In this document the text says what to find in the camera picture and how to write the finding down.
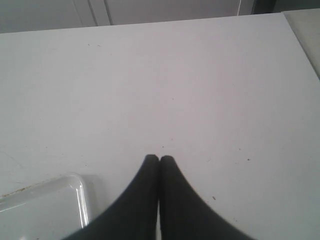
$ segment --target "clear plastic tray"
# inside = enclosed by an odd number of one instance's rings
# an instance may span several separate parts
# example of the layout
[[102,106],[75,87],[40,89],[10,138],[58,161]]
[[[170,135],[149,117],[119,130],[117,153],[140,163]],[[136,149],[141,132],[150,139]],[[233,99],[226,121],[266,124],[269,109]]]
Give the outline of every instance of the clear plastic tray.
[[69,173],[0,197],[0,239],[60,240],[90,216],[84,181]]

